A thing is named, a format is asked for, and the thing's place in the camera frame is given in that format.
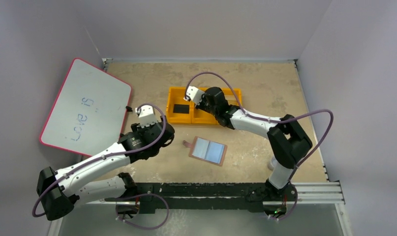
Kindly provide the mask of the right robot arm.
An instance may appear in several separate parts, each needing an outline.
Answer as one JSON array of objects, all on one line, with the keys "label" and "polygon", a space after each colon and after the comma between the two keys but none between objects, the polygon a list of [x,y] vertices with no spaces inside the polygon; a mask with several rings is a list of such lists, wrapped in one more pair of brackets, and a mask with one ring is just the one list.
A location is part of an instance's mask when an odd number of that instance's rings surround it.
[{"label": "right robot arm", "polygon": [[277,161],[267,186],[283,189],[291,178],[297,163],[307,155],[313,144],[306,132],[292,115],[272,118],[242,110],[231,105],[219,87],[202,91],[194,86],[186,89],[185,100],[191,100],[196,109],[211,114],[223,127],[243,130],[269,140]]}]

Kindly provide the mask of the brown leather card holder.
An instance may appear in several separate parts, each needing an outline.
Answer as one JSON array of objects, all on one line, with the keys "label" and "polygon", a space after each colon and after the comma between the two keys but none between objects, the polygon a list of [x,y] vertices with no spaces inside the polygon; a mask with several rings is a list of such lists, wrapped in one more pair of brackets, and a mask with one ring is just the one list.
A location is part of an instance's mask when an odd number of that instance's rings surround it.
[{"label": "brown leather card holder", "polygon": [[194,137],[191,143],[183,140],[183,145],[189,148],[189,157],[217,166],[223,165],[227,152],[227,145],[197,136]]}]

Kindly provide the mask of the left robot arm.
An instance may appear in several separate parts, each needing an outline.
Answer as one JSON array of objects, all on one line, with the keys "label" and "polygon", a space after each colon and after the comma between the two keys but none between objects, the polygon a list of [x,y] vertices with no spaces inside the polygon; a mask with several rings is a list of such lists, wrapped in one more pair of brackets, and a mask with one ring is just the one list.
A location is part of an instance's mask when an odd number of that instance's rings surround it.
[{"label": "left robot arm", "polygon": [[133,195],[136,187],[130,174],[119,173],[106,180],[99,180],[99,177],[157,156],[160,148],[171,144],[175,130],[164,120],[148,127],[134,123],[131,129],[121,134],[116,143],[80,163],[59,170],[47,167],[40,171],[36,204],[41,204],[44,212],[37,214],[34,209],[32,215],[46,216],[47,220],[54,221],[85,203]]}]

